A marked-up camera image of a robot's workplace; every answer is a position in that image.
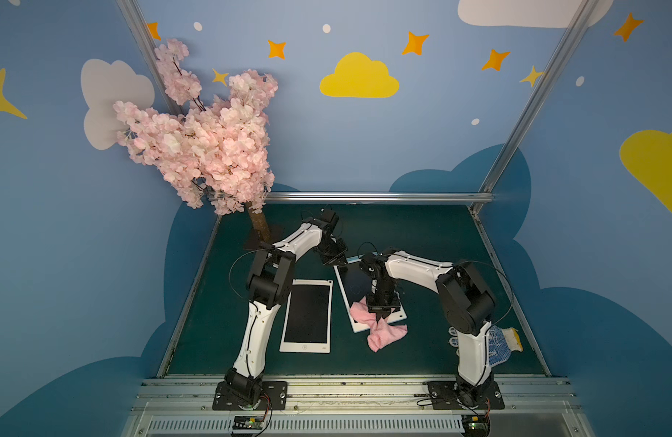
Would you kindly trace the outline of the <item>pink cloth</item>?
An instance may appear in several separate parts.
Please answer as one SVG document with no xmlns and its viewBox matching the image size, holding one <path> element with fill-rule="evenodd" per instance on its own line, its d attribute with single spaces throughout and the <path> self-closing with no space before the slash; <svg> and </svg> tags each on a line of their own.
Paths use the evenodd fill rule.
<svg viewBox="0 0 672 437">
<path fill-rule="evenodd" d="M 367 342 L 374 353 L 394 342 L 398 342 L 408 333 L 407 325 L 393 326 L 384 318 L 378 319 L 374 313 L 368 311 L 365 298 L 362 298 L 359 302 L 354 302 L 349 309 L 349 313 L 356 322 L 366 325 L 370 330 Z"/>
</svg>

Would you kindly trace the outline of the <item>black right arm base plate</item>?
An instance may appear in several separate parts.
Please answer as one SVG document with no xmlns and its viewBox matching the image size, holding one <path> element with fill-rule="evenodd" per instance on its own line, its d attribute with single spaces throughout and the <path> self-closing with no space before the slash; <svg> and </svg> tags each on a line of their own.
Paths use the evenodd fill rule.
<svg viewBox="0 0 672 437">
<path fill-rule="evenodd" d="M 432 407 L 435 410 L 504 410 L 505 400 L 498 384 L 489 379 L 473 387 L 467 382 L 427 382 Z"/>
</svg>

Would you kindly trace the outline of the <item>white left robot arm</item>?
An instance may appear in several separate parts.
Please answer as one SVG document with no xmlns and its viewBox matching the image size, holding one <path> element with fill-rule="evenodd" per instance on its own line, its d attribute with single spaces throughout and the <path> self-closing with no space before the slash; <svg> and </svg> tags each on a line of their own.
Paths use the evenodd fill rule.
<svg viewBox="0 0 672 437">
<path fill-rule="evenodd" d="M 345 262 L 347 246 L 333 234 L 338 221 L 334 210 L 323 209 L 321 216 L 303 220 L 283 240 L 259 245 L 246 282 L 249 314 L 241 349 L 219 384 L 222 403 L 246 409 L 259 404 L 270 332 L 279 309 L 288 302 L 297 261 L 316 251 L 326 265 Z"/>
</svg>

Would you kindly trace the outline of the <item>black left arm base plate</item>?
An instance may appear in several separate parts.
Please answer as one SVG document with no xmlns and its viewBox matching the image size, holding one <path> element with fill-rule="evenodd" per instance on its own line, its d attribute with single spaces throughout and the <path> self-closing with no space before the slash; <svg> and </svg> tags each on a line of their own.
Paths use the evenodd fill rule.
<svg viewBox="0 0 672 437">
<path fill-rule="evenodd" d="M 248 387 L 234 388 L 228 382 L 220 382 L 212 402 L 213 411 L 284 411 L 286 408 L 288 382 L 251 382 Z"/>
</svg>

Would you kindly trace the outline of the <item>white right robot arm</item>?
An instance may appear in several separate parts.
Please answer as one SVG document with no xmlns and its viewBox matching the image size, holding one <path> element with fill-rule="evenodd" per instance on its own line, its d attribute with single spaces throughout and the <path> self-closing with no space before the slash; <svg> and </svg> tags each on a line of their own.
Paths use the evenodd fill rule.
<svg viewBox="0 0 672 437">
<path fill-rule="evenodd" d="M 395 332 L 387 318 L 401 309 L 396 292 L 398 280 L 412 282 L 435 292 L 443 314 L 458 340 L 455 398 L 468 408 L 483 403 L 494 382 L 489 353 L 489 331 L 496 306 L 494 293 L 478 270 L 467 264 L 427 260 L 405 251 L 368 253 L 359 260 L 361 272 L 371 280 L 371 290 L 361 301 L 374 316 L 375 325 Z"/>
</svg>

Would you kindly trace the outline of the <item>blue-edged white drawing tablet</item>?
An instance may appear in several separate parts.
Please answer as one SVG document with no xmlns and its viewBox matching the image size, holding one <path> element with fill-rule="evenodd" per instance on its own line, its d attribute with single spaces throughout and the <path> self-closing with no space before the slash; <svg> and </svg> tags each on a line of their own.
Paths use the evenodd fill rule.
<svg viewBox="0 0 672 437">
<path fill-rule="evenodd" d="M 372 320 L 375 318 L 375 313 L 370 311 L 367 305 L 367 297 L 372 293 L 372 279 L 361 270 L 360 258 L 356 256 L 347 258 L 346 263 L 336 266 L 334 271 L 352 331 L 354 333 L 369 331 L 369 325 L 356 320 L 351 312 L 352 305 L 361 304 L 364 314 Z"/>
</svg>

